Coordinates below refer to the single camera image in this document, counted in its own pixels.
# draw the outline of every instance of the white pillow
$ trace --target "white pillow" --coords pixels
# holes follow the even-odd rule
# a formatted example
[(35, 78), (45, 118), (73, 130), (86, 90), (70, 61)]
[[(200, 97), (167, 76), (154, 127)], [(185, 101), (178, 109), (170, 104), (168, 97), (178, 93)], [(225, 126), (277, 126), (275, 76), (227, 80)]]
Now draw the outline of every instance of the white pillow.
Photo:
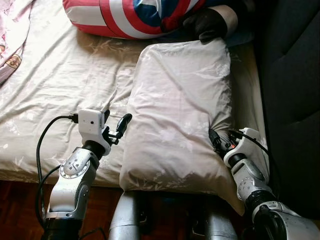
[(208, 134), (231, 127), (229, 74), (220, 38), (143, 50), (127, 107), (133, 117), (120, 171), (124, 190), (215, 194), (243, 214), (233, 177)]

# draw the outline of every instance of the mattress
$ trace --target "mattress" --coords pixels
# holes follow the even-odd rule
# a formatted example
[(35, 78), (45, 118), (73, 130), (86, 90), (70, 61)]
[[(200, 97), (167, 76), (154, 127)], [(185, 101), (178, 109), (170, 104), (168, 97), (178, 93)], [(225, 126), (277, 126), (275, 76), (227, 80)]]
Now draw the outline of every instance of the mattress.
[[(61, 1), (34, 1), (23, 60), (0, 86), (0, 179), (37, 181), (38, 139), (59, 115), (82, 108), (110, 109), (107, 124), (115, 129), (127, 110), (139, 55), (155, 42), (83, 33), (72, 26)], [(233, 47), (230, 56), (234, 124), (258, 129), (265, 139), (253, 47), (250, 43)], [(42, 142), (42, 171), (59, 165), (79, 146), (78, 126), (66, 119), (57, 121)], [(102, 158), (96, 185), (119, 186), (123, 151), (120, 140)]]

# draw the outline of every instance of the black cushion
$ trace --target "black cushion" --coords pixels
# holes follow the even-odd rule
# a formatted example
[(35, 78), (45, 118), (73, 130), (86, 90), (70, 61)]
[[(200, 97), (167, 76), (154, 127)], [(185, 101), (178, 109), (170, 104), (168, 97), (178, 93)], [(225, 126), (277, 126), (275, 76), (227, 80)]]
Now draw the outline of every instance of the black cushion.
[(271, 187), (298, 214), (320, 219), (320, 1), (264, 3), (255, 50)]

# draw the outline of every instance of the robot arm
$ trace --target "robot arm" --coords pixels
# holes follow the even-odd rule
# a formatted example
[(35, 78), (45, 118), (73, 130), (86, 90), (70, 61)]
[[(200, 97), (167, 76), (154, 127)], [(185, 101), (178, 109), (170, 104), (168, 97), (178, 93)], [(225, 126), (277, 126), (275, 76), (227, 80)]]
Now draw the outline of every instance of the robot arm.
[[(251, 128), (241, 131), (258, 140), (259, 132)], [(254, 229), (262, 240), (319, 240), (320, 231), (309, 219), (299, 216), (275, 197), (268, 181), (253, 161), (255, 146), (248, 138), (220, 138), (214, 130), (209, 137), (237, 186), (237, 196), (252, 217)]]
[(82, 220), (87, 210), (90, 187), (96, 177), (99, 160), (109, 154), (112, 144), (118, 144), (132, 119), (126, 114), (116, 131), (105, 127), (109, 111), (82, 109), (78, 113), (82, 147), (61, 164), (59, 179), (50, 196), (42, 240), (78, 240)]

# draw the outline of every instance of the pink blanket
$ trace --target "pink blanket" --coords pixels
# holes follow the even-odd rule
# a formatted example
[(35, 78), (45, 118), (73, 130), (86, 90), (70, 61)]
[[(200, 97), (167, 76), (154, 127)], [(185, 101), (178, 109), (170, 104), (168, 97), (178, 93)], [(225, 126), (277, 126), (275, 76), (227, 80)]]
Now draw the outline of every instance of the pink blanket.
[(21, 63), (33, 0), (1, 0), (0, 86)]

